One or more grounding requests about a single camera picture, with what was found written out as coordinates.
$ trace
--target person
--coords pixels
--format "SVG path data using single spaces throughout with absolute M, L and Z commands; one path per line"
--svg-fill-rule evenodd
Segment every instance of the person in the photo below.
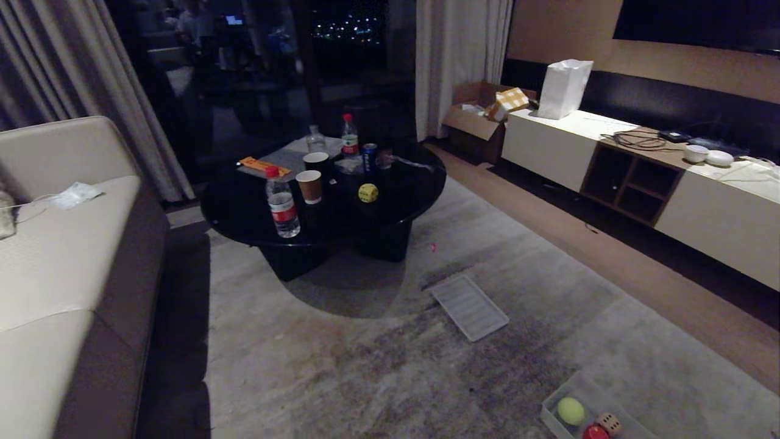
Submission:
M 165 18 L 165 25 L 169 29 L 179 28 L 179 15 L 181 15 L 181 9 L 176 7 L 173 0 L 165 0 L 165 9 L 162 11 L 162 15 Z
M 186 45 L 200 47 L 201 37 L 214 36 L 214 14 L 199 0 L 184 0 L 184 12 L 179 15 L 176 34 Z

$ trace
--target wooden floor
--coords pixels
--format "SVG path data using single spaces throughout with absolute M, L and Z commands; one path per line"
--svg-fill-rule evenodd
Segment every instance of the wooden floor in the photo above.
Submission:
M 427 145 L 450 177 L 780 394 L 780 333 L 666 265 L 488 171 Z

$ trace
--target sofa cushion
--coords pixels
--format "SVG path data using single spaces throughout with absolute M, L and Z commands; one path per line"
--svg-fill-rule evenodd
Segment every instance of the sofa cushion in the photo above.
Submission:
M 105 193 L 72 210 L 19 211 L 0 241 L 0 331 L 93 310 L 143 355 L 168 224 L 138 177 L 95 186 Z
M 143 363 L 91 311 L 0 332 L 0 437 L 128 437 Z

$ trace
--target shopping bag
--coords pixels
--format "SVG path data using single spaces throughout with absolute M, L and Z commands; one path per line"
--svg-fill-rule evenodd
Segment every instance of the shopping bag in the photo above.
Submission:
M 541 88 L 539 117 L 562 119 L 580 107 L 593 61 L 567 59 L 547 66 Z

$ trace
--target cabinet shelf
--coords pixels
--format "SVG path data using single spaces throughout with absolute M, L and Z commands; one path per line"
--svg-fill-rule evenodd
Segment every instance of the cabinet shelf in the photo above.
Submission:
M 635 220 L 652 225 L 661 215 L 663 205 L 664 201 L 660 198 L 655 198 L 633 187 L 626 187 L 618 200 L 617 210 Z
M 681 176 L 682 170 L 633 152 L 599 145 L 580 193 L 652 227 Z
M 629 176 L 632 187 L 657 198 L 668 197 L 677 182 L 679 172 L 649 160 L 638 159 Z
M 632 159 L 630 154 L 612 148 L 596 148 L 581 192 L 607 205 L 614 204 Z

